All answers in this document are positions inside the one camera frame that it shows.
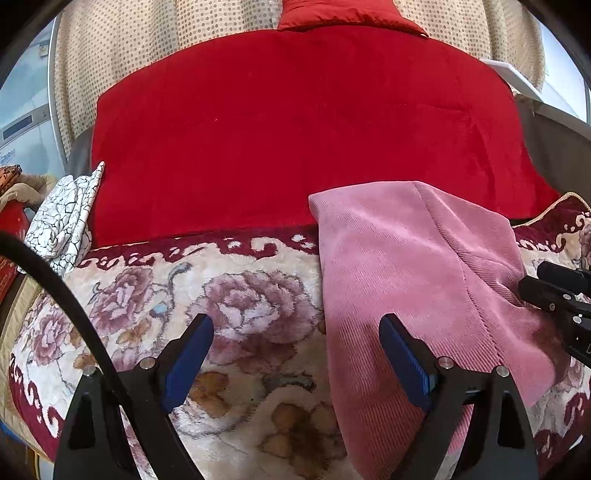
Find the rose pattern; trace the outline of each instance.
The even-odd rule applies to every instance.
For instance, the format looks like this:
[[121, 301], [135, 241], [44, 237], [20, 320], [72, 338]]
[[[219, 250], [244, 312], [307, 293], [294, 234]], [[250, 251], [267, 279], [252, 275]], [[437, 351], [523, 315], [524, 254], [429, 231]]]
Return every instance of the rose pattern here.
[[61, 310], [53, 310], [39, 321], [39, 330], [33, 337], [33, 360], [47, 365], [61, 357], [61, 346], [72, 324]]
[[296, 353], [294, 344], [314, 330], [322, 314], [301, 280], [280, 271], [223, 274], [204, 287], [189, 318], [207, 313], [215, 337], [209, 360], [236, 363], [245, 373], [270, 373]]
[[129, 267], [115, 277], [115, 282], [98, 290], [90, 299], [94, 302], [90, 321], [99, 336], [108, 336], [130, 327], [152, 297], [151, 269]]

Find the flower print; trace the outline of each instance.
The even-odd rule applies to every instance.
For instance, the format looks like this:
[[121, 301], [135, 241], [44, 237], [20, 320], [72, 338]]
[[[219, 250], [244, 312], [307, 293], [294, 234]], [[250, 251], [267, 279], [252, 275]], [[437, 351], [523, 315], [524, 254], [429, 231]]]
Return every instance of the flower print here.
[[39, 321], [39, 330], [33, 334], [33, 358], [39, 365], [47, 365], [62, 354], [61, 346], [71, 324], [61, 310], [53, 310]]
[[322, 313], [298, 277], [279, 271], [223, 274], [204, 287], [189, 318], [207, 313], [215, 337], [209, 359], [236, 362], [243, 372], [272, 372], [295, 355], [294, 344], [314, 330]]
[[271, 415], [277, 429], [259, 445], [259, 450], [287, 459], [295, 473], [308, 480], [320, 478], [334, 459], [346, 456], [332, 406], [320, 403], [311, 412], [281, 403]]
[[112, 335], [133, 324], [134, 314], [141, 312], [153, 295], [152, 278], [149, 268], [129, 267], [113, 284], [95, 294], [90, 320], [99, 336]]

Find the white crackle-pattern cloth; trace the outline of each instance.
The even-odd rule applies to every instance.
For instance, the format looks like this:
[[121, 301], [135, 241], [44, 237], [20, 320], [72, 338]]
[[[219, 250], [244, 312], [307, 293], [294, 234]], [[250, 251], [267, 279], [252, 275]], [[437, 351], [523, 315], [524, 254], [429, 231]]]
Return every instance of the white crackle-pattern cloth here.
[[63, 177], [47, 195], [25, 237], [25, 244], [64, 276], [90, 250], [92, 236], [86, 225], [99, 189], [105, 162], [91, 175]]

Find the pink corduroy cloth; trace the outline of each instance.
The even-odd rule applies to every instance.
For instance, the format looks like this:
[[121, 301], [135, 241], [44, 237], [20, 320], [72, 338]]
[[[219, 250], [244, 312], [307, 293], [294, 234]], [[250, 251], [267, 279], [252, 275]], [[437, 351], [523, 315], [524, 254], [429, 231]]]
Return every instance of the pink corduroy cloth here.
[[[526, 406], [569, 364], [552, 320], [517, 296], [525, 275], [509, 221], [418, 181], [310, 196], [319, 224], [330, 388], [347, 452], [365, 480], [389, 478], [423, 413], [378, 339], [395, 313], [435, 356], [506, 365]], [[463, 444], [469, 412], [448, 453]]]

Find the bed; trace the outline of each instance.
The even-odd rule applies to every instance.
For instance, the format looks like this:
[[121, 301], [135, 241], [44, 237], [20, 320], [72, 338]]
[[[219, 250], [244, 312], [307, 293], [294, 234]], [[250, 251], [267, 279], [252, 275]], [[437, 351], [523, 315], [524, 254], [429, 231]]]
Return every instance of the bed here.
[[[354, 54], [334, 55], [351, 45]], [[248, 56], [260, 49], [265, 55]], [[286, 56], [300, 59], [298, 69]], [[230, 59], [243, 80], [233, 95]], [[465, 77], [426, 75], [434, 62]], [[474, 79], [489, 96], [470, 87]], [[199, 94], [184, 95], [190, 88]], [[458, 128], [441, 128], [453, 119]], [[293, 132], [298, 141], [288, 142]], [[405, 170], [426, 157], [441, 169]], [[420, 174], [507, 217], [536, 217], [516, 229], [526, 268], [589, 256], [589, 208], [576, 195], [559, 199], [535, 172], [507, 85], [459, 50], [397, 31], [265, 30], [187, 48], [99, 99], [92, 166], [100, 161], [95, 248], [65, 282], [119, 369], [158, 354], [195, 313], [211, 315], [212, 351], [172, 415], [211, 478], [358, 477], [330, 401], [310, 193]], [[453, 174], [442, 175], [451, 162]], [[69, 399], [93, 359], [46, 295], [25, 300], [2, 344], [5, 402], [10, 396], [19, 414], [9, 427], [54, 459]], [[529, 410], [544, 473], [585, 433], [590, 374], [572, 362]], [[142, 476], [152, 477], [128, 433]], [[442, 479], [455, 461], [447, 458]]]

